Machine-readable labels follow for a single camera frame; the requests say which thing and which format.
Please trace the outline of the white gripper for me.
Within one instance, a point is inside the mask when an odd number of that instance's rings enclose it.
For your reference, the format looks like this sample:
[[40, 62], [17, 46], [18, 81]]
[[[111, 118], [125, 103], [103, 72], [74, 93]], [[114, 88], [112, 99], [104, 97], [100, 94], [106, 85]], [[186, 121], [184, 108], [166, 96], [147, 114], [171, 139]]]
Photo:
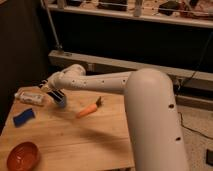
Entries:
[[65, 108], [67, 105], [66, 95], [61, 91], [53, 91], [53, 88], [49, 85], [47, 80], [42, 80], [38, 87], [45, 93], [48, 93], [55, 101], [56, 104], [62, 108]]

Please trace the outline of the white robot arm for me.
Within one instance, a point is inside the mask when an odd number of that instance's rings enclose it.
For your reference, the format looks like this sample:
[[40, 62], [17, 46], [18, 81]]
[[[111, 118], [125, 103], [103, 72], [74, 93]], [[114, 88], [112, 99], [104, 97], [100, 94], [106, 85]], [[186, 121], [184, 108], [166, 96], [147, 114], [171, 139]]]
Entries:
[[58, 104], [66, 90], [122, 94], [136, 171], [189, 171], [173, 83], [154, 68], [88, 76], [74, 64], [39, 85]]

